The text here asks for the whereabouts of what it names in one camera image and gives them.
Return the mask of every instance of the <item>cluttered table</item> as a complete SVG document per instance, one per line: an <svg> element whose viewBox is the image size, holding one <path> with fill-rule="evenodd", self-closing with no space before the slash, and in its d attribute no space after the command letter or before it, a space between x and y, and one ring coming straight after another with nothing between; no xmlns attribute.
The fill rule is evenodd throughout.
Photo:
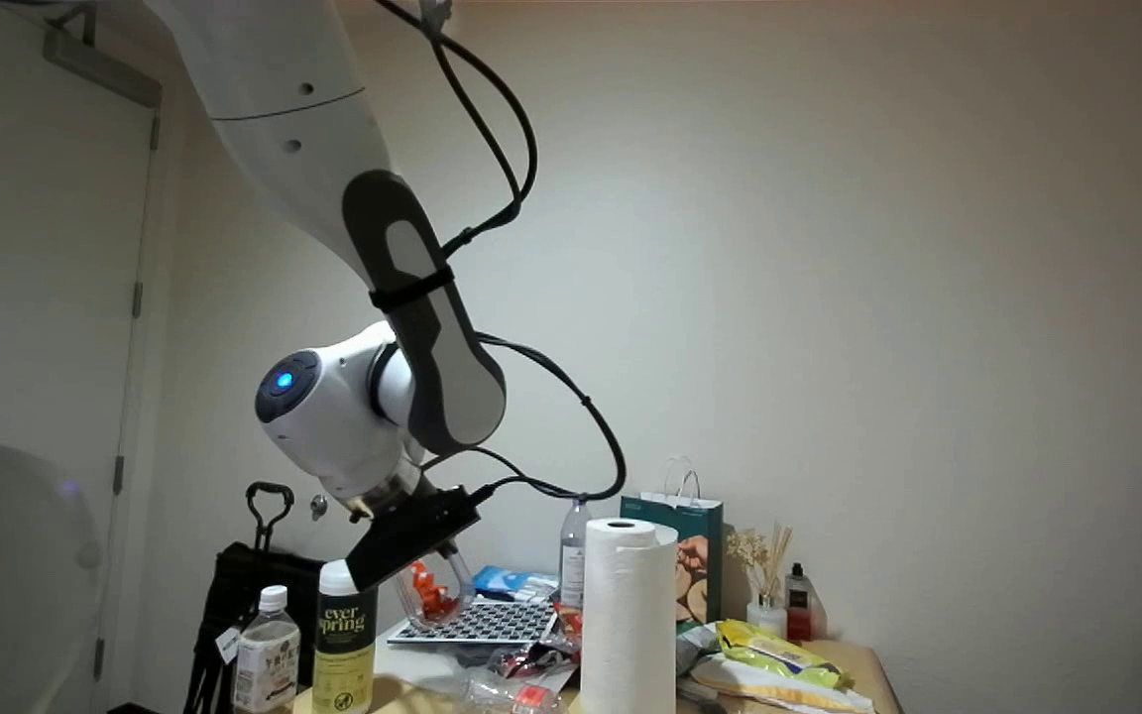
<svg viewBox="0 0 1142 714"><path fill-rule="evenodd" d="M901 714L901 703L876 651L835 639L803 644L803 651L835 664L853 677L853 690L873 699L876 714ZM469 688L473 682L462 677L462 665L453 655L391 645L388 639L375 639L375 664L371 664L375 714L453 714L462 707ZM720 699L720 707L724 714L775 714L775 707L745 699ZM295 694L291 714L311 714L310 690Z"/></svg>

